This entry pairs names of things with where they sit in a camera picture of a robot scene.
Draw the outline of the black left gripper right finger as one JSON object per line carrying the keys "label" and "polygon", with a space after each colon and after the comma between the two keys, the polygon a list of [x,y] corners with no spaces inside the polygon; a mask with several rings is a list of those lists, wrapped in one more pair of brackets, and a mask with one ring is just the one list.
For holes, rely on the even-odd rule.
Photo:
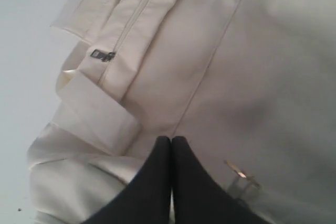
{"label": "black left gripper right finger", "polygon": [[171,140],[171,185],[175,223],[265,223],[210,177],[182,136]]}

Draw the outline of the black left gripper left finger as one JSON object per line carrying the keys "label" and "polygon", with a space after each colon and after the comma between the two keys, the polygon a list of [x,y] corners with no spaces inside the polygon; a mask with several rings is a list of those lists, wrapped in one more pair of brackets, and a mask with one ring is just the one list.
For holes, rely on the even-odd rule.
{"label": "black left gripper left finger", "polygon": [[170,139],[159,136],[143,166],[125,189],[84,223],[169,223],[170,153]]}

